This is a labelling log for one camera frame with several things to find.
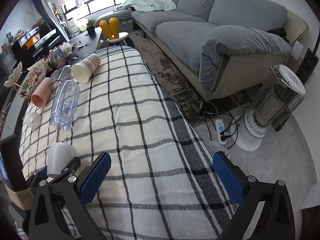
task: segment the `clear plastic bottle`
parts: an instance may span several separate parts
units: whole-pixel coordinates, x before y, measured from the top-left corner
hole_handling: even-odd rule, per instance
[[[63,82],[53,100],[50,124],[58,130],[69,130],[77,111],[80,96],[79,85],[72,81]]]

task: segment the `dark blue curtain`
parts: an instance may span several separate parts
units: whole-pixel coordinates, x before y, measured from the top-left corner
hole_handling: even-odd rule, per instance
[[[60,35],[61,41],[65,42],[66,39],[64,38],[64,36],[60,32],[60,30],[54,25],[54,23],[50,19],[50,17],[48,16],[47,12],[45,11],[45,9],[43,7],[43,4],[42,4],[41,0],[32,0],[32,1],[33,1],[33,4],[35,5],[35,8],[38,11],[38,13],[40,14],[40,16],[46,21],[46,23],[49,25],[49,27],[52,30],[56,29],[57,34]]]

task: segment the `plaid tablecloth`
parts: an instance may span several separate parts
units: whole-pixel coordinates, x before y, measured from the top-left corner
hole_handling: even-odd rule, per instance
[[[212,153],[158,85],[139,52],[112,47],[81,95],[73,127],[57,131],[46,108],[41,125],[23,125],[23,173],[47,165],[53,142],[73,145],[80,170],[101,152],[112,167],[86,208],[109,240],[215,239],[236,211],[212,168]],[[70,231],[80,237],[67,209]]]

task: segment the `black flower pot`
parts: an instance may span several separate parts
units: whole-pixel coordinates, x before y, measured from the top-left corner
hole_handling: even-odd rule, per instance
[[[90,37],[94,37],[96,35],[95,29],[96,27],[94,27],[93,25],[87,27],[87,31]]]

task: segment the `tag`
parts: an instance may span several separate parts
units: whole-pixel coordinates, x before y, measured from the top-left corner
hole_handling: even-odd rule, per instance
[[[291,52],[292,56],[295,59],[298,59],[302,52],[302,49],[303,49],[303,45],[299,41],[296,41],[292,48],[292,52]]]

